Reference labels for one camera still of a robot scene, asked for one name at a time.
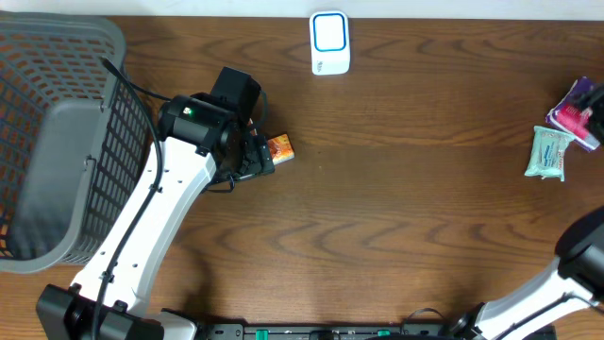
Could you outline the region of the green wet wipes packet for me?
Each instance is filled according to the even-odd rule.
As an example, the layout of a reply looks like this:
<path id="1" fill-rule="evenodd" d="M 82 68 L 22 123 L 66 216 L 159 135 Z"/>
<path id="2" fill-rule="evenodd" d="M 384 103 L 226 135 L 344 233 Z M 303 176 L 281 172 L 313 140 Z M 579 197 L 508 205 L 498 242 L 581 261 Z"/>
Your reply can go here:
<path id="1" fill-rule="evenodd" d="M 575 140 L 572 134 L 548 128 L 534 127 L 532 149 L 525 171 L 526 177 L 565 180 L 564 155 L 567 147 Z"/>

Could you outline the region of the purple red snack bag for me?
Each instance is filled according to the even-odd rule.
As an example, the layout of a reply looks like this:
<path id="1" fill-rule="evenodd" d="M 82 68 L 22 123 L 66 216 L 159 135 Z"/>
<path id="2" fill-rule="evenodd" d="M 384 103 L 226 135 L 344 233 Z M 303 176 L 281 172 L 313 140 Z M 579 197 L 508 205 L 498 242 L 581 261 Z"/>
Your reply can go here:
<path id="1" fill-rule="evenodd" d="M 595 83 L 590 78 L 586 76 L 578 78 L 564 98 L 545 117 L 545 121 L 552 127 L 574 135 L 575 141 L 587 151 L 596 150 L 600 146 L 600 141 L 587 129 L 591 113 L 577 109 L 571 100 L 594 87 Z"/>

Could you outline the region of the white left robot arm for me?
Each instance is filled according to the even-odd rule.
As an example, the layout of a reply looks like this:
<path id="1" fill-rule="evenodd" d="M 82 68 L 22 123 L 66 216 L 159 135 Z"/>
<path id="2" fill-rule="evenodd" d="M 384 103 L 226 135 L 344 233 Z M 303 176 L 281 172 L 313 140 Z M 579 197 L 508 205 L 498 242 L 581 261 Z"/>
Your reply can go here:
<path id="1" fill-rule="evenodd" d="M 49 339 L 194 339 L 199 325 L 170 310 L 147 312 L 176 232 L 195 200 L 274 172 L 248 99 L 198 93 L 163 104 L 158 140 L 109 235 L 69 288 L 49 284 L 36 312 Z"/>

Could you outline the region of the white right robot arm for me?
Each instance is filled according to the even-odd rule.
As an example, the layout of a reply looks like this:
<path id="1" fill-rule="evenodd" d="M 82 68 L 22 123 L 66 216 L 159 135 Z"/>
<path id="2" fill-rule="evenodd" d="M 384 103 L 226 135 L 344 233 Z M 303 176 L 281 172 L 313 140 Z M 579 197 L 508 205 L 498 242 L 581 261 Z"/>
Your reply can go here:
<path id="1" fill-rule="evenodd" d="M 535 127 L 527 177 L 564 179 L 573 142 L 588 151 L 603 145 L 603 85 L 583 76 Z M 511 294 L 462 316 L 443 331 L 456 339 L 524 339 L 550 323 L 603 304 L 603 209 L 573 223 L 555 247 L 553 262 Z"/>

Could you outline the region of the orange tissue packet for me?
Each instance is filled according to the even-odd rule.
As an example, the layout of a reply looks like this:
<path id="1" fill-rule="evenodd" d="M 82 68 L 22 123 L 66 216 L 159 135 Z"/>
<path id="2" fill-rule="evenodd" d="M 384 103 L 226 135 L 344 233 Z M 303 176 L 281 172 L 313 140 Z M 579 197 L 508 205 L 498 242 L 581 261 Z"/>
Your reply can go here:
<path id="1" fill-rule="evenodd" d="M 274 165 L 294 159 L 294 148 L 287 134 L 281 134 L 267 141 Z"/>

